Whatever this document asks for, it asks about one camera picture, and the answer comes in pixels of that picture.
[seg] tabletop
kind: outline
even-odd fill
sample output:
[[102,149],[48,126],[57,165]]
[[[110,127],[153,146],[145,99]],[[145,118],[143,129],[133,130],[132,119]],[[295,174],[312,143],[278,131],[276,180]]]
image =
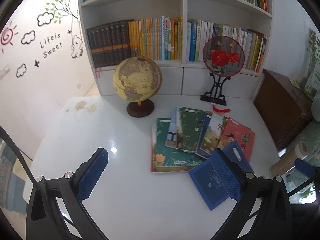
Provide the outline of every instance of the tabletop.
[[[210,239],[236,201],[228,198],[210,211],[187,172],[151,173],[150,163],[151,125],[157,118],[170,118],[174,106],[211,111],[212,105],[199,96],[151,99],[154,112],[133,118],[126,112],[128,102],[117,95],[71,98],[41,142],[32,174],[61,178],[103,147],[109,154],[108,165],[83,205],[109,239]],[[226,100],[231,112],[225,115],[255,132],[250,161],[255,175],[269,178],[279,157],[261,116],[250,99]],[[27,202],[31,190],[27,180],[23,192]],[[67,213],[62,201],[59,205]]]

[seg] black display stand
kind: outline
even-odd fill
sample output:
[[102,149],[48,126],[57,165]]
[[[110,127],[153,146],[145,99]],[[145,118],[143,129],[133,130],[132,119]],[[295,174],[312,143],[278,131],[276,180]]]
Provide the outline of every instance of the black display stand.
[[214,77],[213,73],[210,73],[210,76],[213,77],[213,86],[211,88],[211,90],[208,92],[205,92],[204,95],[202,95],[200,97],[201,101],[207,101],[207,102],[211,102],[211,103],[216,103],[222,106],[226,106],[227,102],[226,102],[226,97],[224,95],[222,95],[222,86],[224,84],[224,82],[226,80],[230,80],[230,77],[226,77],[222,82],[221,81],[221,76],[218,77],[218,81],[216,82],[216,79]]

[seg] red sun drawing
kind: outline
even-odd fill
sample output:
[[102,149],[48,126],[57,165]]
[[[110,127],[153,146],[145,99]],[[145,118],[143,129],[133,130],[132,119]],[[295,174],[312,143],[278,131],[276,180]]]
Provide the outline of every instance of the red sun drawing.
[[17,35],[18,32],[15,33],[15,28],[17,25],[15,25],[13,28],[11,27],[12,21],[10,22],[9,26],[4,27],[4,29],[0,33],[0,43],[1,46],[6,46],[7,44],[12,44],[12,38],[14,35]]

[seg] yellow globe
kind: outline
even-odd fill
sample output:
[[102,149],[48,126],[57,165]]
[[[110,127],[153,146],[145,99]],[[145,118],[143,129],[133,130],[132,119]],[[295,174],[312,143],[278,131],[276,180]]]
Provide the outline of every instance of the yellow globe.
[[112,79],[117,94],[130,102],[144,101],[161,87],[162,75],[151,59],[139,56],[122,61]]

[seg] wall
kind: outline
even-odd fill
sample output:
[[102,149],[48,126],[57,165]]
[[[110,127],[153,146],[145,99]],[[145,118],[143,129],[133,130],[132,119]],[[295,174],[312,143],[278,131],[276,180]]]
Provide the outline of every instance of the wall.
[[309,29],[320,34],[297,0],[274,0],[272,38],[264,68],[302,79],[309,66]]
[[0,35],[0,124],[31,158],[53,116],[94,82],[77,10],[77,0],[24,0]]

